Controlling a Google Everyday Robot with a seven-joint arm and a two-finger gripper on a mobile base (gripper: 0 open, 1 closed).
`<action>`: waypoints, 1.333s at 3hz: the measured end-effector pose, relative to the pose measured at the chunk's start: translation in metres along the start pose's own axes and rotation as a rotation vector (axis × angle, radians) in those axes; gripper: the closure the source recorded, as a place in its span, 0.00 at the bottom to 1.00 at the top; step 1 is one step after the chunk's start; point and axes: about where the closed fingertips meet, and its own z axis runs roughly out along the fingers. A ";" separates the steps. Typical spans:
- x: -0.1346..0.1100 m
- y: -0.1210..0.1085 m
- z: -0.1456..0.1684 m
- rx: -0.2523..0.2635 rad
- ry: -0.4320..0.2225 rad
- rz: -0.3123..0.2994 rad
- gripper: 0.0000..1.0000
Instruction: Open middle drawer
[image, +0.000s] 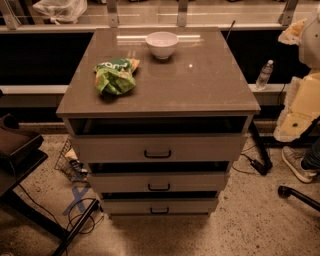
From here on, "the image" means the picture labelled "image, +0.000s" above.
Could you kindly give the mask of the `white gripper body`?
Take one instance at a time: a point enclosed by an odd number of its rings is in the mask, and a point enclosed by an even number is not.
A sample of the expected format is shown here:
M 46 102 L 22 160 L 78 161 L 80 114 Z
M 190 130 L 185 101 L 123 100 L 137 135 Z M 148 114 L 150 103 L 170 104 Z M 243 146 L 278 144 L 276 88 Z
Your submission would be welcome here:
M 289 108 L 289 123 L 295 129 L 306 129 L 320 116 L 320 72 L 305 76 Z

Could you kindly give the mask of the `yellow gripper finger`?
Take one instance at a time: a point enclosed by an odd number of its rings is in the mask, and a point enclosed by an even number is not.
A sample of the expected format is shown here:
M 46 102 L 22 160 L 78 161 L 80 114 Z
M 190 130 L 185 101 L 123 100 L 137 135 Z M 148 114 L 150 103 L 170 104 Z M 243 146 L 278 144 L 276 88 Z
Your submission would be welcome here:
M 315 79 L 293 77 L 284 99 L 284 109 L 276 122 L 273 136 L 280 142 L 292 142 L 315 119 Z
M 278 41 L 286 45 L 298 45 L 306 21 L 307 19 L 303 18 L 291 24 L 287 29 L 281 32 Z

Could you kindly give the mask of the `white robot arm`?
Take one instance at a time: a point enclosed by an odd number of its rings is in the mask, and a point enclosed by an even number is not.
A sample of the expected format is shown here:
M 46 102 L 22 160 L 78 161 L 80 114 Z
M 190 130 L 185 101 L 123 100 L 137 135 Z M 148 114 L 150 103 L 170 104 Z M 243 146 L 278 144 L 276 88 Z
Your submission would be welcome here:
M 302 79 L 292 77 L 273 133 L 277 141 L 292 142 L 320 116 L 320 8 L 290 25 L 278 41 L 297 45 L 299 61 L 310 68 Z

